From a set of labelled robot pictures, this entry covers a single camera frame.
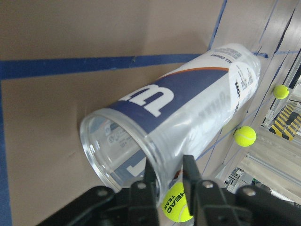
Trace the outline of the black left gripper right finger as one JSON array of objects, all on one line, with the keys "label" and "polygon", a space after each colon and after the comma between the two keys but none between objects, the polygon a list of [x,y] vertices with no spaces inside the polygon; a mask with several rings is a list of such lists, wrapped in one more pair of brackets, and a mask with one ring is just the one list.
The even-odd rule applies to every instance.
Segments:
[{"label": "black left gripper right finger", "polygon": [[184,155],[182,159],[183,186],[187,200],[193,200],[197,182],[201,179],[196,161],[193,155]]}]

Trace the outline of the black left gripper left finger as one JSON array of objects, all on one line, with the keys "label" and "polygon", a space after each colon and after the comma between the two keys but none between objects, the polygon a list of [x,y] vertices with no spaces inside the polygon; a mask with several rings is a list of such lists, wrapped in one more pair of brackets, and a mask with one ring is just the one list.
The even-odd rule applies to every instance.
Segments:
[{"label": "black left gripper left finger", "polygon": [[150,161],[148,159],[146,159],[143,179],[145,181],[150,182],[150,184],[153,186],[153,188],[156,187],[156,174],[154,172],[152,164],[150,163]]}]

